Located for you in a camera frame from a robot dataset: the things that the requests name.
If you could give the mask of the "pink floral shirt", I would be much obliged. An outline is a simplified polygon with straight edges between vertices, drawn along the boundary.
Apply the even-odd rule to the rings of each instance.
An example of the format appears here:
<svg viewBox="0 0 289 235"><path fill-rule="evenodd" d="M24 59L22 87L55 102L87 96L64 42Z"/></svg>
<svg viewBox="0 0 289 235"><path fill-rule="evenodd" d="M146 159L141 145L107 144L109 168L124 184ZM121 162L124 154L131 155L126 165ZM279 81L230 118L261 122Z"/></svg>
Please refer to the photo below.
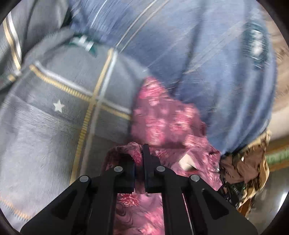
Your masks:
<svg viewBox="0 0 289 235"><path fill-rule="evenodd" d="M117 197L114 234L164 234L162 197L144 188L142 146L176 174L198 175L213 189L221 187L220 152L206 137L206 124L192 104L169 96L155 78L145 79L137 97L131 125L131 142L110 149L103 170L115 167L121 154L130 155L136 164L136 188L132 194Z"/></svg>

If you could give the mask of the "brown cloth pile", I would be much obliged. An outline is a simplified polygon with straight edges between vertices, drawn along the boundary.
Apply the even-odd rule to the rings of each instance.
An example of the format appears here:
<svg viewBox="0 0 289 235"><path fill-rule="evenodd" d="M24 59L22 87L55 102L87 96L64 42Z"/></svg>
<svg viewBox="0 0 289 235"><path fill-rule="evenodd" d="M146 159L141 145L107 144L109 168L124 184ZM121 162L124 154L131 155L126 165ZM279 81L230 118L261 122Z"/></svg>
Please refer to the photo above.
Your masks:
<svg viewBox="0 0 289 235"><path fill-rule="evenodd" d="M270 130L265 130L250 144L235 154L220 160L220 194L236 209L261 191L269 177L266 149Z"/></svg>

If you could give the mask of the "grey patterned bed sheet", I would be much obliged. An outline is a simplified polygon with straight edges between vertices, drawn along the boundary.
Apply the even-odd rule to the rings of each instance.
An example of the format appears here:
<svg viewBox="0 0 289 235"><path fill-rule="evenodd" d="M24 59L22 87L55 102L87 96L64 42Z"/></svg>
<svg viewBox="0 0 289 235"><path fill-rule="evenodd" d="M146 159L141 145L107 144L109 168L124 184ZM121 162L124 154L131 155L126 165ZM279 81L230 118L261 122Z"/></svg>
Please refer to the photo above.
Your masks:
<svg viewBox="0 0 289 235"><path fill-rule="evenodd" d="M64 23L65 1L20 1L1 23L1 210L20 230L124 145L147 73Z"/></svg>

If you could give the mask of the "blue plaid pillow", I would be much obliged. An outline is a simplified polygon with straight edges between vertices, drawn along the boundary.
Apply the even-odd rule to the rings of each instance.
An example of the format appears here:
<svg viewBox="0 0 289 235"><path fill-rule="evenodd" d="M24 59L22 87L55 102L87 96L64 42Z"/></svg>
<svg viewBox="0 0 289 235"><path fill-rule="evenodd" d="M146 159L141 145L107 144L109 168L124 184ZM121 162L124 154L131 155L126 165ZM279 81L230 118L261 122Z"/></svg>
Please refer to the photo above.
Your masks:
<svg viewBox="0 0 289 235"><path fill-rule="evenodd" d="M257 1L69 1L72 29L131 56L193 103L232 152L269 124L276 62Z"/></svg>

